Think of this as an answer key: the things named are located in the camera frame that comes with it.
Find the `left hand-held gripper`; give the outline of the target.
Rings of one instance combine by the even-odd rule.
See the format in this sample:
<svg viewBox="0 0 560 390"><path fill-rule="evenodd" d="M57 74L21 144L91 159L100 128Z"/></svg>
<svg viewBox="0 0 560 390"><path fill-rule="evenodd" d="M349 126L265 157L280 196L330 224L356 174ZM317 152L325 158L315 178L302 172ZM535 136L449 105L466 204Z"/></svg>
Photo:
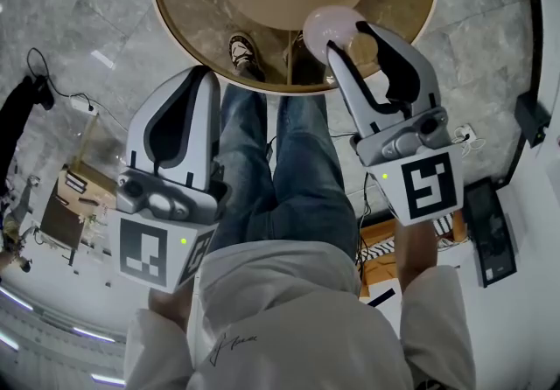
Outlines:
<svg viewBox="0 0 560 390"><path fill-rule="evenodd" d="M229 197L225 183L210 181L219 92L210 68L191 67L161 84L130 123L114 264L151 289L174 292L194 278Z"/></svg>

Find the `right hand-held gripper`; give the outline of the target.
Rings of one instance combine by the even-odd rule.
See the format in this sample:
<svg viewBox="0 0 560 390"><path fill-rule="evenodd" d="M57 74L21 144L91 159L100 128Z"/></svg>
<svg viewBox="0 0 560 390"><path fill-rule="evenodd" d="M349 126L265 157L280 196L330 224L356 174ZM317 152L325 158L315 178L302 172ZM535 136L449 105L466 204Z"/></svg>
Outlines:
<svg viewBox="0 0 560 390"><path fill-rule="evenodd" d="M377 63L388 79L388 103L375 100L351 58L331 40L326 55L360 134L352 144L365 171L404 226L460 209L462 151L449 136L447 112L438 107L434 68L398 34L366 21L355 26L377 44Z"/></svg>

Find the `small pink round object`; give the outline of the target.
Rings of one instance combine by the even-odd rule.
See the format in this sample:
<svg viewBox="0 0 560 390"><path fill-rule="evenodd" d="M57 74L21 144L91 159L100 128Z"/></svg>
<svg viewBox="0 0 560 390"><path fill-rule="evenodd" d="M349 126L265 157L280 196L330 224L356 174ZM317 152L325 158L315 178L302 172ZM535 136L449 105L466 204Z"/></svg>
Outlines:
<svg viewBox="0 0 560 390"><path fill-rule="evenodd" d="M332 41L349 56L360 74L368 77L379 70L378 45L373 37L358 32L359 22L365 22L365 18L353 8L318 8L304 22L304 44L319 62L328 66L327 43Z"/></svg>

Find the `person's left forearm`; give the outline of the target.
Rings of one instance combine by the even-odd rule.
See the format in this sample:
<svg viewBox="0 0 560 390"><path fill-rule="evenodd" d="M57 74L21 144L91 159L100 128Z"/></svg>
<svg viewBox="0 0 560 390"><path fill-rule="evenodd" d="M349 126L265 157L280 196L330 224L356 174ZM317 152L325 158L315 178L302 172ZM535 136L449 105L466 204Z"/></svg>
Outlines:
<svg viewBox="0 0 560 390"><path fill-rule="evenodd" d="M148 308L159 316L172 321L183 332L186 332L193 305L193 287L194 280L191 280L172 294L150 289Z"/></svg>

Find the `person's right forearm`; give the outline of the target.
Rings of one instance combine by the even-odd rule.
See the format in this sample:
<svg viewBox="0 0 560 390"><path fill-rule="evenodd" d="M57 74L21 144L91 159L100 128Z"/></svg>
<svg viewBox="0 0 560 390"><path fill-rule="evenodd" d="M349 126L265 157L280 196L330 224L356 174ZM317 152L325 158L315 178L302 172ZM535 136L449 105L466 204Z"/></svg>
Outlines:
<svg viewBox="0 0 560 390"><path fill-rule="evenodd" d="M437 265L438 239L431 221L395 224L395 264L402 293L425 270Z"/></svg>

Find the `white power strip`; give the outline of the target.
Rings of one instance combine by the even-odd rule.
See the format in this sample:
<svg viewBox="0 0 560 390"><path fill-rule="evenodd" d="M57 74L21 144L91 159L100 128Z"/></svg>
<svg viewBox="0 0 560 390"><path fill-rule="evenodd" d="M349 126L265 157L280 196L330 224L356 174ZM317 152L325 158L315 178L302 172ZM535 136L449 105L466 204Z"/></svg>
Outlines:
<svg viewBox="0 0 560 390"><path fill-rule="evenodd" d="M98 114L97 107L92 102L88 101L86 98L83 98L81 96L72 96L70 98L70 104L73 109L80 111L81 113L87 115Z"/></svg>
<svg viewBox="0 0 560 390"><path fill-rule="evenodd" d="M455 128L454 136L455 143L473 143L477 139L470 124L464 124Z"/></svg>

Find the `person's right shoe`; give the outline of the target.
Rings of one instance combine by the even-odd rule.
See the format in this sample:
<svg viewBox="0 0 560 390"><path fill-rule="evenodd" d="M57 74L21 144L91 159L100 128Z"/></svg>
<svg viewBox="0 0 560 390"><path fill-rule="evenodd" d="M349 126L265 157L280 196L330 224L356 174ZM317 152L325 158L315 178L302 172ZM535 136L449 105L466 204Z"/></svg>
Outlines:
<svg viewBox="0 0 560 390"><path fill-rule="evenodd" d="M286 48L283 50L283 61L286 66L297 59L299 54L305 49L304 34L302 31L295 33L293 31L289 32L289 42Z"/></svg>

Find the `person's shoe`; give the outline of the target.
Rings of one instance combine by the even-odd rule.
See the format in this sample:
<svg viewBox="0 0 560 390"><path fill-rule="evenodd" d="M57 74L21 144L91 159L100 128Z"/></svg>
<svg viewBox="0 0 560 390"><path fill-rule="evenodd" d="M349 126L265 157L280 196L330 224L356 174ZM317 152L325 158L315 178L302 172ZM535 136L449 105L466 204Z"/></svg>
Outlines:
<svg viewBox="0 0 560 390"><path fill-rule="evenodd" d="M304 34L302 31L295 33L293 31L289 32L289 42L286 48L283 50L283 61L286 66L297 59L299 54L305 49Z"/></svg>
<svg viewBox="0 0 560 390"><path fill-rule="evenodd" d="M237 76L264 82L265 72L260 64L258 50L252 38L238 31L231 35L228 53Z"/></svg>

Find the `person's left shoe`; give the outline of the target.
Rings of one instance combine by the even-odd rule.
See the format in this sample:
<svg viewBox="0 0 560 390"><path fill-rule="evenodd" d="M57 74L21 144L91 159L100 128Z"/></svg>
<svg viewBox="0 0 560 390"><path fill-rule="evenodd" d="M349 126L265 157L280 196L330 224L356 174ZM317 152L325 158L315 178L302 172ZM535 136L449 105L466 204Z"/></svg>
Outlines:
<svg viewBox="0 0 560 390"><path fill-rule="evenodd" d="M231 35L228 53L237 76L264 82L265 72L260 64L258 50L252 38L238 31Z"/></svg>

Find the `person's blue jeans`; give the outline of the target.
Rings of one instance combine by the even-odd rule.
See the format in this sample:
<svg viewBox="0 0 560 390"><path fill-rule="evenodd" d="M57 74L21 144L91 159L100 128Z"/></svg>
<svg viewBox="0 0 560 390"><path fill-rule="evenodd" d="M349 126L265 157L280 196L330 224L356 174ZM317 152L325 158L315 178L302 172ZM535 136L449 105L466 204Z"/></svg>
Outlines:
<svg viewBox="0 0 560 390"><path fill-rule="evenodd" d="M218 161L231 196L209 249L264 240L317 241L354 258L358 226L330 137L325 97L281 98L274 169L266 155L264 94L227 87L220 118Z"/></svg>

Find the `black box device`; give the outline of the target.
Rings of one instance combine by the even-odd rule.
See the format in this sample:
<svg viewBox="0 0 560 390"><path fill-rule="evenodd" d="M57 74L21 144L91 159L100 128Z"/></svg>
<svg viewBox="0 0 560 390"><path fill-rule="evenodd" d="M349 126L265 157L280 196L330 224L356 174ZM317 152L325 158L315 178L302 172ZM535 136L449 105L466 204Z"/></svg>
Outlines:
<svg viewBox="0 0 560 390"><path fill-rule="evenodd" d="M514 117L531 148L544 141L550 125L550 115L535 94L528 91L517 97Z"/></svg>

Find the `black flat electronic device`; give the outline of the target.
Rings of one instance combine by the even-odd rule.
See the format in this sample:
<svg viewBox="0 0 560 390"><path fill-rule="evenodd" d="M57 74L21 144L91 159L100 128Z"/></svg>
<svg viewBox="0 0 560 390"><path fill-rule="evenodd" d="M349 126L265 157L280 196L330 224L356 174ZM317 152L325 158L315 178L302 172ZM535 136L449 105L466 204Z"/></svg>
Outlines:
<svg viewBox="0 0 560 390"><path fill-rule="evenodd" d="M513 275L517 271L515 250L507 219L490 178L483 178L465 188L463 214L476 252L479 285L485 289Z"/></svg>

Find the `orange sofa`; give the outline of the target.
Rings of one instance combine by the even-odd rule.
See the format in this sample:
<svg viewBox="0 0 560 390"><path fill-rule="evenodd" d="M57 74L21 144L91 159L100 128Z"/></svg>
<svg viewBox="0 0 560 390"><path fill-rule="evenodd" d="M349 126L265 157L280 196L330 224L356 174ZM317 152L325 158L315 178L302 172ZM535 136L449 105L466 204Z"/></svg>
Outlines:
<svg viewBox="0 0 560 390"><path fill-rule="evenodd" d="M458 210L453 212L452 217L453 239L455 240L455 244L452 248L462 245L472 245L472 242L467 235L467 225L462 211ZM386 254L370 261L359 260L358 254L357 268L361 278L360 298L370 297L370 286L397 278L395 253Z"/></svg>

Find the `person's light grey sweatshirt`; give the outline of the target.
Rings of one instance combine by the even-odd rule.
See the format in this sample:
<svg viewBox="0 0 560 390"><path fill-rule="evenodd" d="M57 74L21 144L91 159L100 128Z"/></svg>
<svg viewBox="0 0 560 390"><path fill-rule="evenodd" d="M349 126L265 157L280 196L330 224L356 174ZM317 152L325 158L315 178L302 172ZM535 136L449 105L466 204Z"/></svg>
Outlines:
<svg viewBox="0 0 560 390"><path fill-rule="evenodd" d="M357 295L353 261L323 242L225 247L200 268L209 353L193 362L185 333L139 310L126 344L127 390L474 390L457 271L426 269L402 294L394 329Z"/></svg>

